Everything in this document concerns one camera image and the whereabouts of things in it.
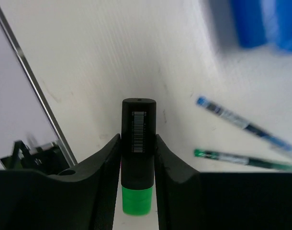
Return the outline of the green cap black highlighter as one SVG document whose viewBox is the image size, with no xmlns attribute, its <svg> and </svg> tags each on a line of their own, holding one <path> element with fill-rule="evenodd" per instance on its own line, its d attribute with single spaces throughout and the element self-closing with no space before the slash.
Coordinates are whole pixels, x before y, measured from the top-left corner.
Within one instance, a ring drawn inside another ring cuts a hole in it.
<svg viewBox="0 0 292 230">
<path fill-rule="evenodd" d="M 151 210 L 154 185 L 156 101 L 122 101 L 121 185 L 123 212 L 144 216 Z"/>
</svg>

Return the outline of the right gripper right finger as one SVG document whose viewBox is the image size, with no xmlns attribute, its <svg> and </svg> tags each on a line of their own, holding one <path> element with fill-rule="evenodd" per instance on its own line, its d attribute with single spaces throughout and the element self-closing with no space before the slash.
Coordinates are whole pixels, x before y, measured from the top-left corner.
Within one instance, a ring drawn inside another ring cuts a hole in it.
<svg viewBox="0 0 292 230">
<path fill-rule="evenodd" d="M 199 172 L 156 140 L 161 230 L 292 230 L 292 173 Z"/>
</svg>

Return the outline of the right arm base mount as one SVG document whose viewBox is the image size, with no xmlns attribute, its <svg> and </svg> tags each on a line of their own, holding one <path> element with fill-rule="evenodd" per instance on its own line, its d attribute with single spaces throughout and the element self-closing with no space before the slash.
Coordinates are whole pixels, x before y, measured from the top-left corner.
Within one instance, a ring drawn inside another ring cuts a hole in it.
<svg viewBox="0 0 292 230">
<path fill-rule="evenodd" d="M 18 140 L 14 142 L 12 154 L 0 158 L 4 169 L 33 169 L 47 175 L 59 174 L 69 168 L 61 148 L 50 142 L 34 149 Z"/>
</svg>

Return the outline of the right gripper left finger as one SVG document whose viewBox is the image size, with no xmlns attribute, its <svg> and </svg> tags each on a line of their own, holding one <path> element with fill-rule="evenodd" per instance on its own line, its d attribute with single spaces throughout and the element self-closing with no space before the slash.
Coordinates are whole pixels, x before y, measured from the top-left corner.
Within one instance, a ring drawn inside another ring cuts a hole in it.
<svg viewBox="0 0 292 230">
<path fill-rule="evenodd" d="M 120 171 L 120 135 L 58 175 L 0 170 L 0 230 L 110 230 Z"/>
</svg>

